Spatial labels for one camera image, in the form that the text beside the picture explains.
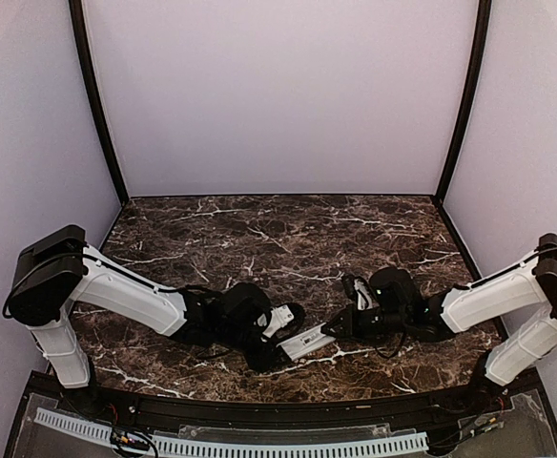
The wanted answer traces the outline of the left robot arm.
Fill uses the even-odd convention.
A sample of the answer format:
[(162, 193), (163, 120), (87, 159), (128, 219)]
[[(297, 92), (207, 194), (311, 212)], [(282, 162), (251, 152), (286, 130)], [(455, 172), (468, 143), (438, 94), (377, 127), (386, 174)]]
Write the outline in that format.
[(67, 225), (20, 253), (2, 314), (28, 328), (72, 402), (88, 416), (101, 415), (108, 396), (92, 382), (91, 364), (69, 320), (72, 302), (109, 310), (178, 343), (237, 350), (257, 370), (272, 362), (280, 330), (296, 321), (288, 305), (272, 306), (251, 283), (217, 292), (147, 280), (90, 246), (81, 227)]

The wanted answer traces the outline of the white remote control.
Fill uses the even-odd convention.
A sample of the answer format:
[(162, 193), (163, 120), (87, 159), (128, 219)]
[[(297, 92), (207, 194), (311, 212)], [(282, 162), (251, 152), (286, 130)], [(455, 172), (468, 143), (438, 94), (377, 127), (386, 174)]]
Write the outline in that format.
[(292, 362), (297, 361), (336, 340), (335, 337), (324, 334), (322, 327), (323, 323), (279, 343), (278, 346)]

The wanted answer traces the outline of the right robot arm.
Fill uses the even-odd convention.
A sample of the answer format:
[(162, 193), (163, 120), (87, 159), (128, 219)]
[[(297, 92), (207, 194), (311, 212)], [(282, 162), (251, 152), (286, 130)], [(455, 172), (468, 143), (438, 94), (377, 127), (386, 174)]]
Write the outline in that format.
[(335, 339), (372, 342), (398, 333), (419, 342), (450, 340), (471, 327), (515, 310), (536, 312), (508, 339), (481, 359), (482, 375), (460, 394), (460, 405), (479, 414), (530, 365), (557, 347), (557, 236), (540, 237), (521, 260), (488, 277), (424, 297), (408, 271), (385, 267), (370, 279), (347, 275), (342, 285), (351, 305), (322, 334)]

